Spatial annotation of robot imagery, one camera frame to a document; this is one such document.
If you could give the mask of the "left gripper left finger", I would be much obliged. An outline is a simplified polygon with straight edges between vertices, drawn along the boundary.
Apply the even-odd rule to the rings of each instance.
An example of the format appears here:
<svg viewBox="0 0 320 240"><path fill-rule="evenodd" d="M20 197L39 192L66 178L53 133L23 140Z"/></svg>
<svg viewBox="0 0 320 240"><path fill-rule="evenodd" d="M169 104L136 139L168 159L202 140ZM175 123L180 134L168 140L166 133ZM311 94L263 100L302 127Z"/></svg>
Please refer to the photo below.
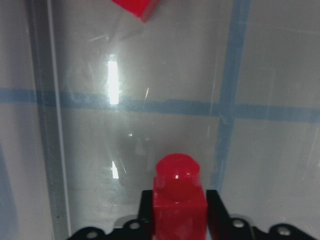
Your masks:
<svg viewBox="0 0 320 240"><path fill-rule="evenodd" d="M154 214L152 190L142 191L136 220L139 223L153 225Z"/></svg>

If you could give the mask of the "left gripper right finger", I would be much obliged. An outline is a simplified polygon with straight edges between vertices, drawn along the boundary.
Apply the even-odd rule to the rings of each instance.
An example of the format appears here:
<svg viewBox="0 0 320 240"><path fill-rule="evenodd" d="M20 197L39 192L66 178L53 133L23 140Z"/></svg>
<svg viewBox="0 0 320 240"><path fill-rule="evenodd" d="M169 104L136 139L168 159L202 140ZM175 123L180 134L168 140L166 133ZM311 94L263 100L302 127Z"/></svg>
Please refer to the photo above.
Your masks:
<svg viewBox="0 0 320 240"><path fill-rule="evenodd" d="M207 226L212 240L228 240L231 217L216 190L206 191Z"/></svg>

